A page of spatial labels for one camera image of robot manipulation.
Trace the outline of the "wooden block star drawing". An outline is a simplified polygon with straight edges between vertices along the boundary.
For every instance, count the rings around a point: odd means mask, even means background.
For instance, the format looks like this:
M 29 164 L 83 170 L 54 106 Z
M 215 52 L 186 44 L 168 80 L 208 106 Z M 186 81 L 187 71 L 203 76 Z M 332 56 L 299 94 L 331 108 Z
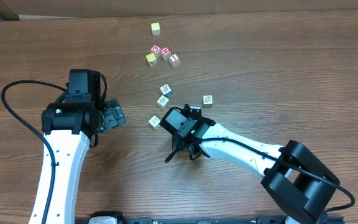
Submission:
M 157 100 L 157 105 L 161 108 L 166 108 L 169 104 L 169 101 L 170 100 L 166 96 L 161 95 L 160 98 Z

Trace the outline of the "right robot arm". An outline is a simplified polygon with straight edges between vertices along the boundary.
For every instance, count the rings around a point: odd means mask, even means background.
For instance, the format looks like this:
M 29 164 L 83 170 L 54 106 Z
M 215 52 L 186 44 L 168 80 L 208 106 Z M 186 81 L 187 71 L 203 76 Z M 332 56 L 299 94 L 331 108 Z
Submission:
M 174 153 L 229 161 L 262 179 L 288 221 L 318 223 L 339 179 L 302 143 L 265 144 L 235 134 L 201 114 L 201 108 L 172 107 L 160 122 L 172 136 Z

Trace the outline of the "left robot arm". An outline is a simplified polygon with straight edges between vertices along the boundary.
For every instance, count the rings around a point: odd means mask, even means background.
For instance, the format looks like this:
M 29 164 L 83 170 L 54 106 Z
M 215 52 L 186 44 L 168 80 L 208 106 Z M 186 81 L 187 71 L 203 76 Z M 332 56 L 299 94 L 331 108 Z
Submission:
M 126 123 L 116 99 L 106 100 L 100 72 L 72 69 L 68 91 L 42 113 L 46 143 L 30 223 L 74 223 L 85 155 L 100 133 Z

